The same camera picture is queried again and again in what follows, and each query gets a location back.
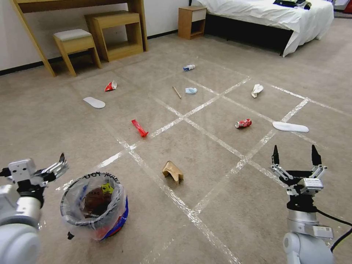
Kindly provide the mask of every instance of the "wooden chair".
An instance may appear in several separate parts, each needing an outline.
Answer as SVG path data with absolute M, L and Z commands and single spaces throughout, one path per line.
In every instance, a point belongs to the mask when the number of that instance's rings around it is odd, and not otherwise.
M 88 29 L 93 34 L 101 58 L 110 62 L 143 52 L 140 17 L 124 10 L 85 15 Z M 105 42 L 103 29 L 125 26 L 127 41 L 114 44 Z
M 90 50 L 93 62 L 98 68 L 102 68 L 91 33 L 83 29 L 67 30 L 55 33 L 54 40 L 67 68 L 73 76 L 77 75 L 68 56 L 71 53 Z

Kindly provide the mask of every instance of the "yellow label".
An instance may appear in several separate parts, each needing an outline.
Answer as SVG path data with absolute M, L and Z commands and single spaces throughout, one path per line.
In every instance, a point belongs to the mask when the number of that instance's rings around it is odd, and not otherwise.
M 114 188 L 110 186 L 110 183 L 102 184 L 103 193 L 113 194 Z

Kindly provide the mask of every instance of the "chair leg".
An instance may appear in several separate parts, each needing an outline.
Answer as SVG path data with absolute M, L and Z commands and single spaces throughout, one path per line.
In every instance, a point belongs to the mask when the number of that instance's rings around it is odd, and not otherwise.
M 95 63 L 95 65 L 101 69 L 102 64 L 100 63 L 99 55 L 98 55 L 98 52 L 96 51 L 95 47 L 91 48 L 91 55 L 92 55 L 92 60 Z
M 63 44 L 56 37 L 54 37 L 54 39 L 55 39 L 57 47 L 59 48 L 59 51 L 60 51 L 61 56 L 63 58 L 63 61 L 65 62 L 67 68 L 69 69 L 69 72 L 71 73 L 72 76 L 76 77 L 77 76 L 76 72 L 74 71 L 74 68 L 73 68 L 72 63 L 70 61 L 70 58 L 69 58 L 67 52 L 65 51 L 65 48 L 63 47 Z

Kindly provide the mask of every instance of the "black cable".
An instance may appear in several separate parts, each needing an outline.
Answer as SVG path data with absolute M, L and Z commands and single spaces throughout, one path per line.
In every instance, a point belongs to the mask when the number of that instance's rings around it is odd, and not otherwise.
M 331 216 L 331 215 L 328 215 L 327 213 L 324 213 L 324 212 L 320 211 L 319 209 L 317 209 L 317 212 L 320 213 L 320 214 L 323 215 L 323 216 L 326 216 L 326 217 L 332 219 L 332 220 L 338 221 L 338 222 L 340 222 L 340 223 L 346 224 L 346 225 L 348 225 L 348 226 L 351 227 L 351 229 L 350 229 L 349 231 L 347 231 L 344 235 L 342 235 L 342 236 L 341 236 L 338 240 L 336 240 L 335 243 L 332 245 L 332 247 L 330 248 L 330 250 L 331 250 L 331 252 L 333 252 L 333 251 L 334 251 L 334 248 L 335 248 L 342 240 L 344 240 L 346 237 L 348 237 L 348 236 L 352 233 L 352 224 L 349 223 L 349 222 L 346 222 L 346 221 L 344 221 L 344 220 L 340 220 L 340 219 L 338 219 L 338 218 L 336 218 L 336 217 L 333 217 L 333 216 Z

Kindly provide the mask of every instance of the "beige carpet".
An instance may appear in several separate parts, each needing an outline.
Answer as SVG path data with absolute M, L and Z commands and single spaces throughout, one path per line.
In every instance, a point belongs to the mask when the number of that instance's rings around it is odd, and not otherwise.
M 286 58 L 212 36 L 170 35 L 149 44 L 149 52 L 102 70 L 88 57 L 76 59 L 77 78 L 62 63 L 56 78 L 43 67 L 0 77 L 1 166 L 32 157 L 43 168 L 62 151 L 70 165 L 45 191 L 38 263 L 286 263 L 288 196 L 269 171 L 275 144 L 284 168 L 302 170 L 311 168 L 316 144 L 328 166 L 316 205 L 352 221 L 351 20 L 335 19 L 321 41 Z M 183 72 L 190 63 L 196 68 Z M 117 89 L 105 93 L 112 80 Z M 264 91 L 253 99 L 257 83 Z M 186 87 L 198 93 L 185 95 Z M 106 107 L 92 108 L 86 96 Z M 244 118 L 252 126 L 237 130 Z M 132 119 L 149 131 L 146 138 Z M 273 120 L 310 131 L 278 131 Z M 184 173 L 180 185 L 161 172 L 168 160 Z M 127 188 L 128 219 L 105 241 L 69 241 L 61 197 L 67 183 L 96 170 Z M 319 220 L 334 229 L 328 246 L 348 230 Z M 337 264 L 350 263 L 351 247 L 347 238 L 336 248 Z

